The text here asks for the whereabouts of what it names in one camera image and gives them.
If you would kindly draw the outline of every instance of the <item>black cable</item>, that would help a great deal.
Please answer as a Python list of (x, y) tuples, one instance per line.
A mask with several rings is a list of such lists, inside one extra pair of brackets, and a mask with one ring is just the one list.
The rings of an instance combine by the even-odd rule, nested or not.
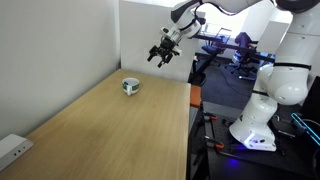
[(317, 149), (312, 156), (312, 168), (313, 168), (313, 173), (314, 176), (316, 177), (317, 180), (319, 180), (319, 175), (317, 173), (317, 154), (320, 152), (320, 149)]
[(227, 78), (226, 78), (225, 74), (222, 72), (221, 68), (218, 67), (218, 69), (220, 70), (221, 74), (223, 75), (224, 81), (226, 82), (226, 84), (227, 84), (227, 86), (228, 86), (229, 88), (231, 88), (232, 90), (234, 90), (235, 92), (237, 92), (238, 94), (240, 94), (240, 95), (242, 95), (242, 96), (250, 97), (250, 96), (248, 96), (248, 95), (246, 95), (246, 94), (243, 94), (243, 93), (239, 92), (238, 90), (234, 89), (233, 87), (231, 87), (230, 84), (229, 84), (229, 82), (227, 81)]

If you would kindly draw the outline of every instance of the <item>electrical socket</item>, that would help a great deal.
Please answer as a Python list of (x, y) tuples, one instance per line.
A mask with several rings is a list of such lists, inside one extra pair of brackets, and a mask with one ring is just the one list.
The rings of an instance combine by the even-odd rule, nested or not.
[(33, 146), (30, 140), (10, 134), (0, 141), (0, 172)]

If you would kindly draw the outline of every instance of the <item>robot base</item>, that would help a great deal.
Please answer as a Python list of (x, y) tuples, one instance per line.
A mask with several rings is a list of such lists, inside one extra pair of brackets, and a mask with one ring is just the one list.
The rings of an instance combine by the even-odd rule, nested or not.
[(230, 126), (231, 135), (248, 149), (276, 151), (275, 137), (271, 129), (260, 123), (242, 121), (242, 116)]

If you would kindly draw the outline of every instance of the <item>wooden table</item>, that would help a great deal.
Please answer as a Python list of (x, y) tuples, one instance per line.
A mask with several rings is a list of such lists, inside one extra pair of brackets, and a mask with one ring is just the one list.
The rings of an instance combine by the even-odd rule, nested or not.
[[(137, 94), (122, 79), (140, 80)], [(190, 84), (118, 70), (27, 136), (1, 180), (186, 177)]]

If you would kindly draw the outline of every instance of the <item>small cup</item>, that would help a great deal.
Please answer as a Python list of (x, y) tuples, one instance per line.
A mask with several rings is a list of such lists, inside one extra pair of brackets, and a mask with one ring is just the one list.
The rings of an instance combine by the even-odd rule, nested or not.
[(122, 89), (128, 96), (131, 96), (138, 92), (139, 83), (139, 80), (136, 78), (125, 78), (122, 80)]

